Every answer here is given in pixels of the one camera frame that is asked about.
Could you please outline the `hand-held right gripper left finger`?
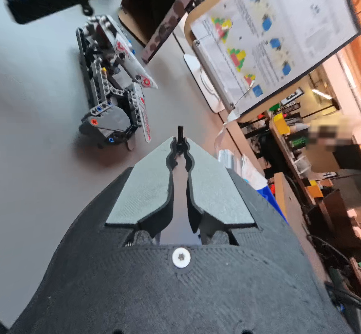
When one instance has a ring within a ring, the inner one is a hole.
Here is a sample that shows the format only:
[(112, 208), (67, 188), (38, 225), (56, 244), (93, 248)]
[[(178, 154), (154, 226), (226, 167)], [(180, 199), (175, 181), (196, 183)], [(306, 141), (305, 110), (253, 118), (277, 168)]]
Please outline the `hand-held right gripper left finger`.
[(176, 151), (177, 140), (171, 137), (132, 168), (106, 225), (147, 231), (152, 238), (169, 225)]

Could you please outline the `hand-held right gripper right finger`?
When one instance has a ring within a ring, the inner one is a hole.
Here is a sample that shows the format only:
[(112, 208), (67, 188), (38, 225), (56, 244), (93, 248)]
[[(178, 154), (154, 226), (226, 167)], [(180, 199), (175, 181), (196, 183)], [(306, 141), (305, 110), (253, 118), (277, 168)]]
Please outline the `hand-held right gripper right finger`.
[(191, 139), (183, 139), (187, 210), (193, 233), (255, 227), (228, 169)]

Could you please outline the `blue plastic bin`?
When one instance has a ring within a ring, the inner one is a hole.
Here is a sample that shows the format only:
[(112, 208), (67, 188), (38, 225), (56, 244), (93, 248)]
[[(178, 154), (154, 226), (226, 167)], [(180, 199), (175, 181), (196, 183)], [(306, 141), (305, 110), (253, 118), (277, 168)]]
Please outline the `blue plastic bin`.
[(283, 214), (280, 206), (278, 205), (275, 196), (273, 195), (273, 192), (271, 191), (271, 189), (269, 188), (269, 186), (265, 186), (259, 190), (257, 190), (257, 192), (262, 195), (269, 204), (271, 204), (273, 206), (273, 208), (282, 216), (282, 218), (285, 220), (285, 222), (288, 224), (288, 221), (285, 217), (285, 215)]

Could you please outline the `black lego axle pin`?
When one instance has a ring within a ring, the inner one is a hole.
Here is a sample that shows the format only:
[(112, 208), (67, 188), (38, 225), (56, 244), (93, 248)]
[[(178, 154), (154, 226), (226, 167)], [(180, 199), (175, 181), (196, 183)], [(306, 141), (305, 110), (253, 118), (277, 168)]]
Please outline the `black lego axle pin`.
[(178, 126), (177, 142), (176, 142), (176, 154), (175, 154), (175, 166), (178, 165), (177, 159), (184, 155), (184, 126)]

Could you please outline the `pink plastic bag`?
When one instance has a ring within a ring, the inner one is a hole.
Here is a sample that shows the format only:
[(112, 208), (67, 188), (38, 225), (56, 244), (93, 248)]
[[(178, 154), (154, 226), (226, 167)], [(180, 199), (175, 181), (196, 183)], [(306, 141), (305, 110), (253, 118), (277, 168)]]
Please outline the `pink plastic bag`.
[(225, 166), (227, 169), (232, 169), (236, 173), (240, 173), (241, 160), (239, 155), (236, 153), (235, 148), (227, 148), (224, 141), (228, 134), (228, 126), (235, 121), (239, 115), (235, 110), (228, 114), (228, 117), (223, 123), (222, 129), (218, 133), (214, 142), (215, 158), (219, 163)]

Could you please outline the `wood-edged grey desk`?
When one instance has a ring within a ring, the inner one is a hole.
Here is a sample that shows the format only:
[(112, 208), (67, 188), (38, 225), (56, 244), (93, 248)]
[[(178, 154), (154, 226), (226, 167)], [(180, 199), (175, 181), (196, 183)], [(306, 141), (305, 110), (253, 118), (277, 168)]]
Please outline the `wood-edged grey desk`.
[(308, 230), (300, 203), (293, 192), (291, 185), (282, 172), (274, 174), (275, 199), (287, 219), (291, 229), (297, 236), (305, 254), (307, 255), (314, 273), (321, 282), (330, 282), (331, 279), (323, 263), (310, 242)]

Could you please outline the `yellow bin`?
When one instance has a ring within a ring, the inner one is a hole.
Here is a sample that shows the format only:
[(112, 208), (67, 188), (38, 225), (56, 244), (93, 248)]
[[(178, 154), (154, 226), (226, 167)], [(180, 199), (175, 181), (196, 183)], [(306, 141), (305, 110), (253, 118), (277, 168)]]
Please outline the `yellow bin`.
[(287, 122), (282, 113), (279, 113), (273, 117), (273, 125), (280, 135), (289, 135), (291, 133), (291, 129), (287, 125)]

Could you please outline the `open cardboard box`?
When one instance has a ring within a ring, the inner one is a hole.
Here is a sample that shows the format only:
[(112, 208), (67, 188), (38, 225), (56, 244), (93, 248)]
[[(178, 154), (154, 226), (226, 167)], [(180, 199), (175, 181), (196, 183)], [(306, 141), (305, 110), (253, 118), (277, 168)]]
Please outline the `open cardboard box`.
[(122, 0), (119, 20), (143, 45), (149, 63), (186, 13), (193, 0)]

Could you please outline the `white stand base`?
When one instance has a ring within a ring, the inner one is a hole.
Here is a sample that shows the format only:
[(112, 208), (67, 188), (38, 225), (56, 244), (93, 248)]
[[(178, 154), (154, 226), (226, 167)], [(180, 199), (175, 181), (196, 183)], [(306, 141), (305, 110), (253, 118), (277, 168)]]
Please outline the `white stand base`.
[(199, 60), (187, 53), (183, 57), (210, 109), (216, 114), (223, 111), (225, 107)]

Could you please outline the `printed instruction sheet stand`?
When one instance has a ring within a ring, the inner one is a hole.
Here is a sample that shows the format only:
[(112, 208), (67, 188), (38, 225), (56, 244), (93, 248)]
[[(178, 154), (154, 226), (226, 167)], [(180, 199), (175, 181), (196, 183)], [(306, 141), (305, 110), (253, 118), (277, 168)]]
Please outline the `printed instruction sheet stand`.
[(360, 24), (352, 0), (204, 0), (184, 32), (230, 122), (282, 100)]

